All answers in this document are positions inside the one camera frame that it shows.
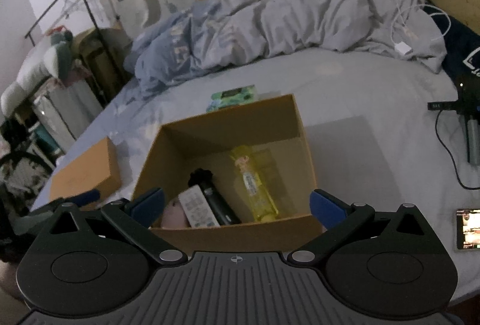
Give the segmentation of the orange box lid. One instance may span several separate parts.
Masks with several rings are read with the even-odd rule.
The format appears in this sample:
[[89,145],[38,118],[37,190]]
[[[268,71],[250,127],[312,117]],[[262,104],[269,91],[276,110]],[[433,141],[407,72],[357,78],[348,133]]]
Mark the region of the orange box lid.
[[105,137],[54,174],[49,200],[73,197],[92,189],[104,200],[122,185],[116,147]]

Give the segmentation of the green tissue pack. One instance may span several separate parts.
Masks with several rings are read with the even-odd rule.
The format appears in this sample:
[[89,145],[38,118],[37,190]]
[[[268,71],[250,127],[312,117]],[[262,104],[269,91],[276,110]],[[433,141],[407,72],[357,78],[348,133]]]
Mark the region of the green tissue pack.
[[214,112],[234,106],[243,106],[258,101],[255,85],[215,92],[211,95],[206,112]]

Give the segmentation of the pink round object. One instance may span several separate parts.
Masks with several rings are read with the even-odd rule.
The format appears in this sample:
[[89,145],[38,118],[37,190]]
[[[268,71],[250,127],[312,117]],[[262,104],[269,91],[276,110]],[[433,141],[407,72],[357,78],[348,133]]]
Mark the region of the pink round object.
[[184,229],[190,227],[182,204],[177,197],[169,201],[164,208],[160,226],[162,229]]

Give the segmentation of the white remote control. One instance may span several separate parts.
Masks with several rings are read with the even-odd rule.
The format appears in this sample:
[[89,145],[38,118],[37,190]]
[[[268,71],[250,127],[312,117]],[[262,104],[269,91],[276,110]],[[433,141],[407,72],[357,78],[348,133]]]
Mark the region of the white remote control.
[[199,185],[180,193],[178,201],[191,227],[220,226]]

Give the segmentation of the black handheld device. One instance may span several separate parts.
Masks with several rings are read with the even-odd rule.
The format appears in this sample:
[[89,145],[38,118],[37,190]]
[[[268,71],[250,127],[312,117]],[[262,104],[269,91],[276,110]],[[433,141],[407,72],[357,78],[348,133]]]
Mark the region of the black handheld device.
[[198,168],[193,171],[188,185],[190,188],[199,186],[220,226],[237,225],[242,222],[216,188],[210,170]]

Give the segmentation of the open orange cardboard box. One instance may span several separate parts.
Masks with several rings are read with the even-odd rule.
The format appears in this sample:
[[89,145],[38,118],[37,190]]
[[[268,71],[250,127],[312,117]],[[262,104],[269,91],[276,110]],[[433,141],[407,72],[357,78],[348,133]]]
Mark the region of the open orange cardboard box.
[[[255,220],[233,149],[247,146],[259,176],[279,210],[277,219]],[[309,198],[317,188],[304,125],[293,95],[197,115],[160,127],[147,154],[133,196],[162,188],[171,201],[187,190],[191,173],[210,170],[213,182],[240,218],[237,225],[167,229],[156,220],[151,232],[187,254],[289,252],[322,232]]]

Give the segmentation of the smartphone with lit screen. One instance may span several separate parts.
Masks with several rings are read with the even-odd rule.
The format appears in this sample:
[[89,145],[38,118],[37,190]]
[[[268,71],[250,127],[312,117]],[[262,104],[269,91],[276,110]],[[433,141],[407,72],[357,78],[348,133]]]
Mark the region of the smartphone with lit screen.
[[456,248],[458,250],[480,248],[480,209],[456,211]]

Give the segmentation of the grey storage cabinet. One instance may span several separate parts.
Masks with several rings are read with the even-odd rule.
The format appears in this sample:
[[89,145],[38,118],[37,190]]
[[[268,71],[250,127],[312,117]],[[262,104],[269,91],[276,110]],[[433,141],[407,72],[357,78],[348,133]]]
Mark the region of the grey storage cabinet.
[[32,97],[32,110],[64,153],[103,111],[85,80],[64,86],[47,80]]

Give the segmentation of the small black usb device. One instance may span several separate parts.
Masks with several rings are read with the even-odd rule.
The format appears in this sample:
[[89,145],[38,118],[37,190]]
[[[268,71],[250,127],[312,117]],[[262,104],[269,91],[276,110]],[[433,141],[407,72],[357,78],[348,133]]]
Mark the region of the small black usb device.
[[431,111],[454,110],[457,111],[457,101],[431,101],[427,103],[427,109]]

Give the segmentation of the white plush pile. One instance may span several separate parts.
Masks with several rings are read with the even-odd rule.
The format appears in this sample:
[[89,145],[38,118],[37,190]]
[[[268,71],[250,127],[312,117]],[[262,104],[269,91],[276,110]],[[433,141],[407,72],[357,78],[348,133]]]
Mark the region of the white plush pile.
[[72,33],[62,29],[44,36],[30,50],[16,80],[1,95],[1,112],[6,118],[49,78],[67,78],[73,64],[72,41]]

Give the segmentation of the black printed garment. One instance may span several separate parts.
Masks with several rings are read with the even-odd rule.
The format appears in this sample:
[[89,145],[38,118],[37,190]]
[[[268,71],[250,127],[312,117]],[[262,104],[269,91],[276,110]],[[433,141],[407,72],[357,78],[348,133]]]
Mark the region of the black printed garment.
[[457,113],[479,114],[479,34],[431,4],[424,11],[441,31],[447,54],[442,69],[456,87]]

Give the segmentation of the grey blue crumpled duvet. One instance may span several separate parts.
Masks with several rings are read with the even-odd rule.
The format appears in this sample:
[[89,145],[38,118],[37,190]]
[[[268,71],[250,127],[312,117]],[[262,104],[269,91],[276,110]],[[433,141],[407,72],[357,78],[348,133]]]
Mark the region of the grey blue crumpled duvet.
[[205,0],[147,28],[124,61],[143,98],[226,67],[310,47],[417,61],[446,56],[425,0]]

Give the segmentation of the black clothes rack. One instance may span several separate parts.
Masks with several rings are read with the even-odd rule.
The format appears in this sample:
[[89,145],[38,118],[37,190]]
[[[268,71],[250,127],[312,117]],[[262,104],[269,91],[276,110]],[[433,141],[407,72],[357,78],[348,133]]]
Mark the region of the black clothes rack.
[[24,34],[30,45],[39,43],[34,30],[51,11],[59,15],[46,32],[72,33],[72,55],[89,71],[87,82],[100,104],[106,106],[129,80],[121,66],[128,38],[113,0],[53,0]]

